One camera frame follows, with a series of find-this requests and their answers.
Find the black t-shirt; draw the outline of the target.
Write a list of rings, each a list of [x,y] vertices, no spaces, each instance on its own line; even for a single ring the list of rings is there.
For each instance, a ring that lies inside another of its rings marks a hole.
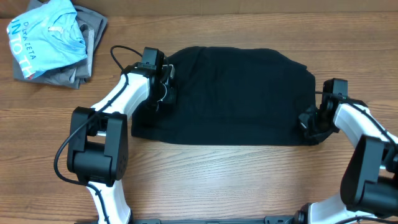
[[[299,115],[315,104],[315,77],[272,49],[188,47],[169,57],[177,101],[132,116],[137,138],[188,145],[311,146]]]

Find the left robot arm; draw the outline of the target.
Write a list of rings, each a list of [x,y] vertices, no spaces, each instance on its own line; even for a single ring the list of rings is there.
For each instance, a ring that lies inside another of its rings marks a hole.
[[[72,113],[67,149],[67,169],[74,182],[89,190],[97,223],[132,223],[122,177],[129,160],[128,121],[145,106],[157,111],[176,99],[175,69],[159,49],[146,47],[140,61],[121,69],[118,84],[89,108]]]

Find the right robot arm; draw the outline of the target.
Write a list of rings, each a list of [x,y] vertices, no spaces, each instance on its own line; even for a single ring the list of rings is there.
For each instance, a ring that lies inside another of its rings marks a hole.
[[[308,203],[289,223],[390,223],[397,216],[397,136],[386,130],[361,100],[348,96],[348,82],[333,78],[323,84],[319,107],[299,116],[304,136],[322,142],[344,132],[354,147],[339,192]]]

